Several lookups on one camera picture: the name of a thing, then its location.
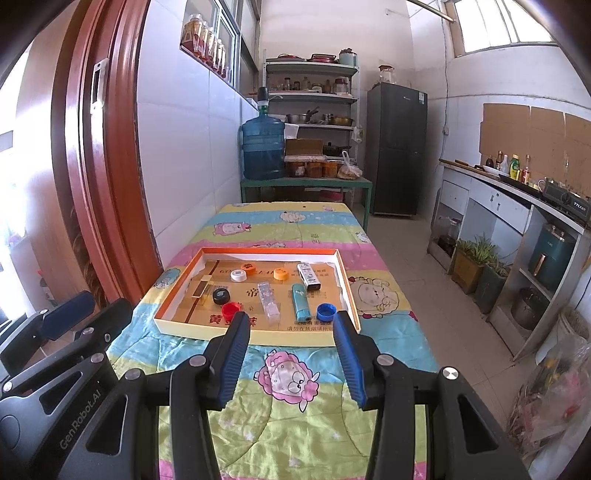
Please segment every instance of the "blue bottle cap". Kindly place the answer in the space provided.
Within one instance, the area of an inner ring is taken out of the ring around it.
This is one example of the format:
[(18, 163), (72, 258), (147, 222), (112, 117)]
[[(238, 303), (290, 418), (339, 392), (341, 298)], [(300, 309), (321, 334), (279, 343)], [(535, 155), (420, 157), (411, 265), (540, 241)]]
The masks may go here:
[(336, 307), (331, 303), (321, 303), (316, 309), (316, 318), (321, 322), (332, 322), (336, 314)]

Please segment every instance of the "potted plant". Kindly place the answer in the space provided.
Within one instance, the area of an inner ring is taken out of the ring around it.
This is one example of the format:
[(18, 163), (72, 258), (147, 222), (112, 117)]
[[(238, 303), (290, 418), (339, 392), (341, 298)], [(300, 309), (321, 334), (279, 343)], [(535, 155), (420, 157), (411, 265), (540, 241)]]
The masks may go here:
[(474, 294), (474, 301), (482, 313), (492, 310), (509, 276), (509, 269), (510, 266), (505, 265), (496, 256), (484, 266)]
[(476, 242), (457, 241), (452, 280), (461, 286), (465, 294), (476, 290), (484, 265), (494, 257), (495, 249), (484, 236), (476, 237)]

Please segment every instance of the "electrical wire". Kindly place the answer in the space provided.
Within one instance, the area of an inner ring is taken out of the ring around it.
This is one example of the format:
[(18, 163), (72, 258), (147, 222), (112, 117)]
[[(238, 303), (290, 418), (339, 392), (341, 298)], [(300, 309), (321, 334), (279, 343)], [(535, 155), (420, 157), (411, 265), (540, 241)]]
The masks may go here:
[[(447, 128), (447, 108), (449, 106), (449, 78), (447, 77), (447, 36), (445, 33), (445, 25), (443, 24), (444, 20), (441, 19), (441, 31), (443, 33), (443, 44), (445, 45), (445, 84), (446, 84), (446, 94), (445, 94), (445, 122), (443, 124), (443, 131), (445, 132)], [(441, 154), (439, 158), (443, 158), (443, 151), (445, 150), (445, 144), (447, 142), (447, 135), (443, 134), (443, 140), (441, 142)]]

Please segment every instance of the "wooden door frame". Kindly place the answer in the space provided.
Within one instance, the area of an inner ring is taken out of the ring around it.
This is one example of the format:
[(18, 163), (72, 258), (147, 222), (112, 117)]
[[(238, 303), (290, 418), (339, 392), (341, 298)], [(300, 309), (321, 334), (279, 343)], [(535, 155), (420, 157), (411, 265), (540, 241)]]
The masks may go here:
[[(93, 0), (74, 47), (66, 93), (72, 195), (109, 301), (137, 304), (162, 272), (144, 202), (136, 85), (149, 0)], [(95, 64), (108, 59), (103, 107), (90, 112)]]

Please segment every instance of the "yellow bottle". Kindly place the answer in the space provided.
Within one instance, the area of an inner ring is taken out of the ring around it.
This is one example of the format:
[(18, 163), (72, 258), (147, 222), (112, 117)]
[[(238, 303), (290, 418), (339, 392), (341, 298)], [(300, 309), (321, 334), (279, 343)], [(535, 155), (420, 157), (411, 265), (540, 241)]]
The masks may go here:
[(513, 155), (511, 163), (509, 164), (509, 175), (513, 180), (517, 180), (519, 175), (519, 155)]

